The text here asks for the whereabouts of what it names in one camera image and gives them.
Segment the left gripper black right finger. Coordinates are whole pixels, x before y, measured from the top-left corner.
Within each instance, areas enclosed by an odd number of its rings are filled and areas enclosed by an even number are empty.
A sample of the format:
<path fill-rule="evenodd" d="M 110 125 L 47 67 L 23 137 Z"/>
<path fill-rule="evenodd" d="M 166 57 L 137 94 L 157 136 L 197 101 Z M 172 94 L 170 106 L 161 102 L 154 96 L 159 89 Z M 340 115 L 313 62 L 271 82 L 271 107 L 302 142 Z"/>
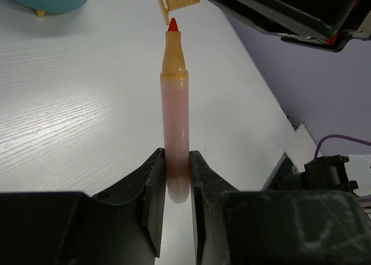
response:
<path fill-rule="evenodd" d="M 237 189 L 218 175 L 197 150 L 190 152 L 190 173 L 196 264 L 229 264 L 223 195 Z"/>

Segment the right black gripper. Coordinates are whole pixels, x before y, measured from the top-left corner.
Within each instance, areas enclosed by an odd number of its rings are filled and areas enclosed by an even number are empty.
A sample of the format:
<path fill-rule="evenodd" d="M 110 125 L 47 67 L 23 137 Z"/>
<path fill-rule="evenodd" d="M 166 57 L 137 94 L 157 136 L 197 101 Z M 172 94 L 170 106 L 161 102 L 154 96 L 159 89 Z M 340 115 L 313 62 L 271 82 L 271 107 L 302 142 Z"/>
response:
<path fill-rule="evenodd" d="M 370 40 L 370 0 L 208 0 L 282 41 L 330 52 Z"/>

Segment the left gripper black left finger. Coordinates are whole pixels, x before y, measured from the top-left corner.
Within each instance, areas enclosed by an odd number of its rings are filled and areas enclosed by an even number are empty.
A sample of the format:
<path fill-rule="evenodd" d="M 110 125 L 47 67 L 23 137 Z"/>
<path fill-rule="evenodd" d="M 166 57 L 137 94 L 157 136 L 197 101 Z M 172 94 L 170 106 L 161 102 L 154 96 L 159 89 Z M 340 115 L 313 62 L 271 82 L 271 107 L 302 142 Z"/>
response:
<path fill-rule="evenodd" d="M 165 153 L 158 148 L 135 171 L 95 194 L 94 259 L 158 258 L 165 190 Z"/>

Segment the orange pencil shaped case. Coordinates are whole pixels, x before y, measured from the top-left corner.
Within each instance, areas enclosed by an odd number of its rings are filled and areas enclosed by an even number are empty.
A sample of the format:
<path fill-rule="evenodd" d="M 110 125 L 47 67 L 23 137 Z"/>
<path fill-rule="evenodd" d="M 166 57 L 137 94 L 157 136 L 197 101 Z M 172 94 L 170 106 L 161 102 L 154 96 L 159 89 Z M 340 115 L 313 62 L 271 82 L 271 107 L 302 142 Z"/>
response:
<path fill-rule="evenodd" d="M 165 32 L 160 85 L 168 194 L 173 202 L 180 204 L 190 192 L 189 74 L 181 32 L 174 18 Z"/>

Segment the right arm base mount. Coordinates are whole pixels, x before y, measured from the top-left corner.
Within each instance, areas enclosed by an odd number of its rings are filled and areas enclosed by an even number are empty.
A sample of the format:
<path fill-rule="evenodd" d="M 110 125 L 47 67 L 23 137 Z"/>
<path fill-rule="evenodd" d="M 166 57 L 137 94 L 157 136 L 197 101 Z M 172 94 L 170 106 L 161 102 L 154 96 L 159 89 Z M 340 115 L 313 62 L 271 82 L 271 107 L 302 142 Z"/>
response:
<path fill-rule="evenodd" d="M 303 172 L 304 165 L 313 159 L 316 146 L 304 124 L 299 125 L 261 190 L 277 190 L 281 179 Z"/>

